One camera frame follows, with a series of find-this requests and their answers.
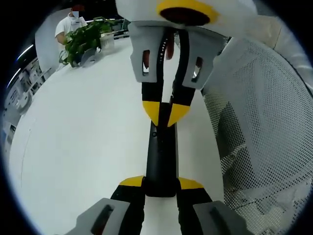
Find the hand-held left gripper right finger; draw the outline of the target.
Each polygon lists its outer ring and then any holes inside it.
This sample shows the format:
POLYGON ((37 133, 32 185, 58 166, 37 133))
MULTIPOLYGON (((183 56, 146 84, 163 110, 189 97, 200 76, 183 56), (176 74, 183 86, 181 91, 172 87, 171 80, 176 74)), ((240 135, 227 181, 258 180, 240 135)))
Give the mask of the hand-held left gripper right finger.
POLYGON ((245 219, 222 201, 212 201, 202 184, 177 179, 177 207, 183 235, 246 235, 245 219))

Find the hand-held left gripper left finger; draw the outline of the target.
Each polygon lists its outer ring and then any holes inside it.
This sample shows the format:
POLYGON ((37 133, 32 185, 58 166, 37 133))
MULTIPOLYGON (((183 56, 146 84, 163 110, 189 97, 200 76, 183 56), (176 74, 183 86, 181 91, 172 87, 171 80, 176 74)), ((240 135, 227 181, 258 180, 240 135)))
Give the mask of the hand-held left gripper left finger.
POLYGON ((110 198, 102 198, 81 213, 68 235, 139 235, 144 221, 143 175, 119 183, 110 198))

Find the person's right hand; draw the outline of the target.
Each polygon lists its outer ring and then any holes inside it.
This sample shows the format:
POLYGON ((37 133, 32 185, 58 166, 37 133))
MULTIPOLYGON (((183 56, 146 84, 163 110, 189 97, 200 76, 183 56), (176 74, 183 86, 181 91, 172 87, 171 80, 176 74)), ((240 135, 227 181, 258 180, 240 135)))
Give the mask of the person's right hand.
POLYGON ((166 42, 166 60, 171 60, 173 57, 174 42, 175 42, 174 34, 170 34, 166 42))

